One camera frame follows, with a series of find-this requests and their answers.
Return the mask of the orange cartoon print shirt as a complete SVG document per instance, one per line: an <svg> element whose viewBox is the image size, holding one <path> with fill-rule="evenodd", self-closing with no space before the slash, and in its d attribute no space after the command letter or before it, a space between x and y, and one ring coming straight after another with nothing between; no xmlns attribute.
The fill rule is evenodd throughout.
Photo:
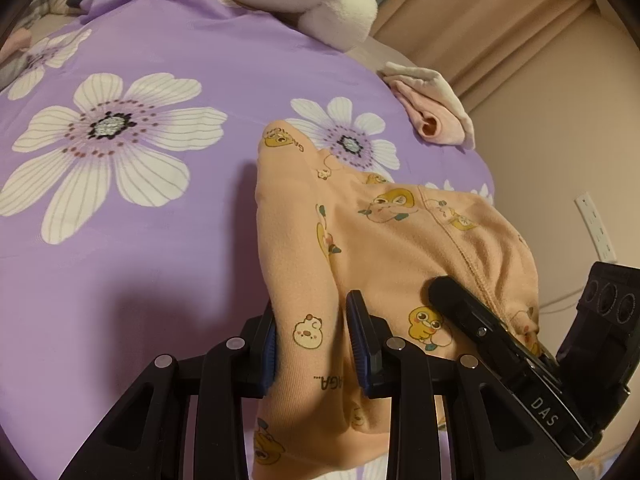
<svg viewBox="0 0 640 480"><path fill-rule="evenodd" d="M525 240L484 198L352 169L288 120L265 128L257 163L260 267L278 330L278 372L259 404L257 479L313 479L385 453L390 402L359 388L346 297L424 353L474 347L427 299L449 275L533 353L538 275Z"/></svg>

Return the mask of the pink folded garment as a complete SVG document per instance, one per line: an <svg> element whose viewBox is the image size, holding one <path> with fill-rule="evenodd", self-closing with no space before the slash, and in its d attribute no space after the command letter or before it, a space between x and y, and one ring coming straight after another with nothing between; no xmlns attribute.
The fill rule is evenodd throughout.
<svg viewBox="0 0 640 480"><path fill-rule="evenodd" d="M414 130L422 140L438 145L463 144L465 131L462 122L446 106L399 80L390 83L390 90L404 107Z"/></svg>

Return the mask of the purple floral bedsheet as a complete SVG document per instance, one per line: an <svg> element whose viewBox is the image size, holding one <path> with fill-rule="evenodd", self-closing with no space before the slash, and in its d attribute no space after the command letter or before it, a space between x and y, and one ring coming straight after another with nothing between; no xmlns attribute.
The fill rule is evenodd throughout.
<svg viewBox="0 0 640 480"><path fill-rule="evenodd" d="M153 358L262 312L255 160L291 119L402 183L491 198L357 61L228 0L86 0L1 95L1 425L55 479Z"/></svg>

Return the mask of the cream folded garment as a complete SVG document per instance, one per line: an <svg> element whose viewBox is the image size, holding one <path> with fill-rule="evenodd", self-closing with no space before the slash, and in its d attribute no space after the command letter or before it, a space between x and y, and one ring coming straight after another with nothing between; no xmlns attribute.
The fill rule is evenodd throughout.
<svg viewBox="0 0 640 480"><path fill-rule="evenodd" d="M472 119L441 73L437 70L431 70L430 68L405 66L387 62L378 74L388 85L388 88L390 88L392 81L399 80L408 84L411 89L446 106L448 110L462 122L465 131L463 144L451 146L460 146L460 148L464 148L465 150L474 150L475 131Z"/></svg>

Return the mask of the beige curtain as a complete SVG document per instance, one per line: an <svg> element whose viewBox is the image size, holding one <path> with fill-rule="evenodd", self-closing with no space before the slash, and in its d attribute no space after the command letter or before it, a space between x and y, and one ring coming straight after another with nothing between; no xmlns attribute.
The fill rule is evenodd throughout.
<svg viewBox="0 0 640 480"><path fill-rule="evenodd" d="M472 110L595 3L384 0L372 35L417 66L437 70Z"/></svg>

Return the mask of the grey plaid pillow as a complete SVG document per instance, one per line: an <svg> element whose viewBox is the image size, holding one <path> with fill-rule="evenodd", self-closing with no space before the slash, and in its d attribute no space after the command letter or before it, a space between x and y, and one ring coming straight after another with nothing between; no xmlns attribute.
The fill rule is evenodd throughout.
<svg viewBox="0 0 640 480"><path fill-rule="evenodd" d="M49 0L32 0L17 19L1 47L1 89L4 90L18 78L32 70L36 57L29 53L32 47L32 26L50 11Z"/></svg>

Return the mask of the white wall socket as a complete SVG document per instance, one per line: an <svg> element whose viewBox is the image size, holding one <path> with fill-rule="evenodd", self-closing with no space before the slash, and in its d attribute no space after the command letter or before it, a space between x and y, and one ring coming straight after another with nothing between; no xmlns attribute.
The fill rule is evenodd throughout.
<svg viewBox="0 0 640 480"><path fill-rule="evenodd" d="M588 192L582 193L575 198L575 204L582 216L582 221L585 222L598 259L606 263L616 263L617 256L612 240L606 232L601 215L591 195Z"/></svg>

